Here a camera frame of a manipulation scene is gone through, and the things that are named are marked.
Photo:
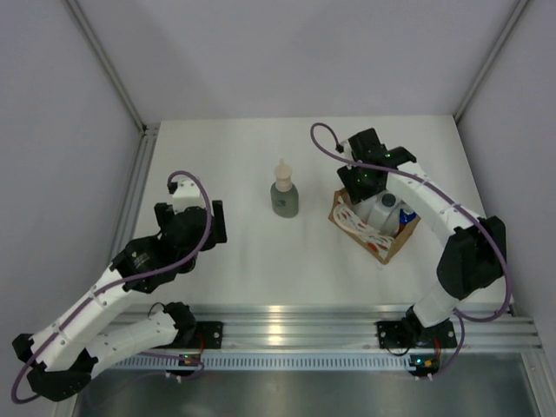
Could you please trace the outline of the white bottle black cap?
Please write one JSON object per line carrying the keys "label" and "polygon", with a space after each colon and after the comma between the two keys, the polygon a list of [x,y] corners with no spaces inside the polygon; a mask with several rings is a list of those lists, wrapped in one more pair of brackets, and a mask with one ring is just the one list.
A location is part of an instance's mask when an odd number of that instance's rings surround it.
{"label": "white bottle black cap", "polygon": [[360,201],[351,206],[351,210],[361,219],[363,223],[367,223],[369,214],[374,206],[374,199],[368,198],[364,201]]}
{"label": "white bottle black cap", "polygon": [[394,236],[399,228],[400,203],[396,195],[387,191],[380,193],[371,208],[367,224],[383,235]]}

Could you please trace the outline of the orange bottle blue cap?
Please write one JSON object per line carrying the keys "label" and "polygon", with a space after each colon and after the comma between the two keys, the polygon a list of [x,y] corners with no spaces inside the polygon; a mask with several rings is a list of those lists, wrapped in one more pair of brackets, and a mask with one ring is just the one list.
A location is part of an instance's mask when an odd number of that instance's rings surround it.
{"label": "orange bottle blue cap", "polygon": [[416,218],[416,213],[410,208],[401,208],[399,213],[399,225],[407,226],[408,223],[412,222]]}

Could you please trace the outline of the patterned canvas bag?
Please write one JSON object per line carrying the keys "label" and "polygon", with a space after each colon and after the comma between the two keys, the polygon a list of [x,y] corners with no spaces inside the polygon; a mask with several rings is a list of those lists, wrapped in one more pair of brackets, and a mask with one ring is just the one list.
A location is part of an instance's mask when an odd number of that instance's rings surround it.
{"label": "patterned canvas bag", "polygon": [[355,213],[346,189],[334,192],[328,219],[383,265],[387,265],[404,247],[420,223],[418,215],[410,215],[410,222],[399,223],[394,236],[384,235]]}

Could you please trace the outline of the green pump bottle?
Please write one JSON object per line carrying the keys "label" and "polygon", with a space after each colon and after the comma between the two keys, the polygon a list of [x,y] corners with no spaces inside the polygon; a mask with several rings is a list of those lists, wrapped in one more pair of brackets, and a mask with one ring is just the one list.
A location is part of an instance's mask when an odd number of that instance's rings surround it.
{"label": "green pump bottle", "polygon": [[275,182],[270,189],[271,207],[283,218],[293,218],[299,213],[299,193],[292,182],[292,168],[281,159],[274,169]]}

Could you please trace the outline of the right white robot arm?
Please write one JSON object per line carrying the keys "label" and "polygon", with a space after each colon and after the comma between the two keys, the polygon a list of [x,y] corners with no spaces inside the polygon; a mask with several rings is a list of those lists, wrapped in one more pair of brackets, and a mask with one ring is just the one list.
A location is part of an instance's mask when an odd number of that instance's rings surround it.
{"label": "right white robot arm", "polygon": [[344,163],[337,174],[353,203],[390,193],[419,216],[443,247],[434,285],[401,321],[409,345],[426,344],[462,301],[507,278],[506,226],[499,217],[484,218],[457,203],[411,152],[388,149],[375,129],[336,142],[335,150]]}

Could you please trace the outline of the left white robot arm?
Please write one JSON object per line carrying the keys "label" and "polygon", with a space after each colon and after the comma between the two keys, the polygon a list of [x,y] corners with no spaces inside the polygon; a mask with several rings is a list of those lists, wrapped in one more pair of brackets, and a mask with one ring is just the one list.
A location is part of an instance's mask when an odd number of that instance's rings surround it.
{"label": "left white robot arm", "polygon": [[82,391],[113,364],[151,348],[185,348],[198,334],[189,306],[168,302],[162,310],[126,328],[105,328],[124,310],[195,267],[199,252],[227,240],[223,204],[176,212],[155,206],[155,235],[130,241],[93,288],[44,330],[12,342],[27,364],[23,376],[36,397],[62,401]]}

